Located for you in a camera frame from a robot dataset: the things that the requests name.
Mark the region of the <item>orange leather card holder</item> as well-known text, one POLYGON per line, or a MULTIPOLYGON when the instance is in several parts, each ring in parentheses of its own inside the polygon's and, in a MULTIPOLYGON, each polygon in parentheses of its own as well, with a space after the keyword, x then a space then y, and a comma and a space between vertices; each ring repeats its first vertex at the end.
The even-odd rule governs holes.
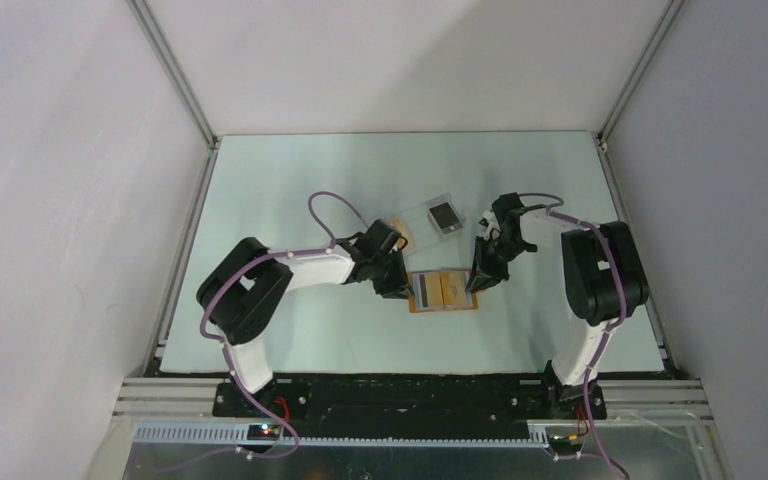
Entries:
POLYGON ((466 290, 466 269, 428 270, 408 273, 412 314, 472 311, 479 308, 477 294, 466 290))

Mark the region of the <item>clear plastic card tray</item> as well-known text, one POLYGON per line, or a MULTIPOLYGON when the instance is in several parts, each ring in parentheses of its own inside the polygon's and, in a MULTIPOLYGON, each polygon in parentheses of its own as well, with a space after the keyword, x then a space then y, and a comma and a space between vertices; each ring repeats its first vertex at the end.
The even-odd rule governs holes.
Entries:
POLYGON ((402 210, 400 212, 388 215, 384 217, 384 221, 389 224, 389 220, 393 217, 399 217, 401 218, 406 225, 409 227, 411 234, 413 235, 413 239, 416 242, 416 249, 410 253, 405 254, 403 251, 402 253, 407 256, 414 253, 417 253, 423 249, 426 249, 428 247, 434 246, 438 243, 441 243, 443 241, 446 241, 450 238, 453 238, 454 236, 458 235, 462 230, 448 235, 448 236, 441 236, 436 228, 431 223, 429 216, 428 216, 428 209, 436 204, 442 203, 442 202, 450 202, 455 210, 458 212, 462 222, 463 222, 463 229, 465 226, 465 219, 464 216, 461 214, 461 212, 455 207, 454 202, 451 199, 451 195, 449 193, 437 196, 435 198, 432 198, 430 200, 420 202, 419 204, 410 207, 408 209, 402 210))

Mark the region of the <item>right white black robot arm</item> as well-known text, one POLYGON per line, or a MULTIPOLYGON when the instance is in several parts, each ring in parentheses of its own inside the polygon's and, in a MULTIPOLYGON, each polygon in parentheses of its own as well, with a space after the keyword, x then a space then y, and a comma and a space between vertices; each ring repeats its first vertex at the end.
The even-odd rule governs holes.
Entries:
POLYGON ((561 198, 526 205, 520 193, 499 196, 479 221, 469 293, 509 279, 509 265, 537 246, 525 237, 529 218, 560 223, 561 256, 567 303, 578 323, 570 340, 547 363, 541 402, 545 411, 566 418, 589 394, 598 366, 614 332, 648 301, 649 282, 629 226, 622 221, 597 224, 560 212, 561 198))

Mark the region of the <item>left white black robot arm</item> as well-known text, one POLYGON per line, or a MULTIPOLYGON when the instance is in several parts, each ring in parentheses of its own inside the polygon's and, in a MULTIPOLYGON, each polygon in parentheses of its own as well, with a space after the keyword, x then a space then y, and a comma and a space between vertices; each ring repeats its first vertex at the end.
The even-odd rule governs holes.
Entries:
POLYGON ((319 285, 370 282, 385 299, 407 300, 412 288, 403 251, 410 241, 381 219, 364 232, 333 238, 320 248, 272 251, 254 237, 241 240, 202 282, 200 333, 222 348, 239 380, 237 402, 252 416, 276 403, 274 372, 263 334, 285 294, 319 285))

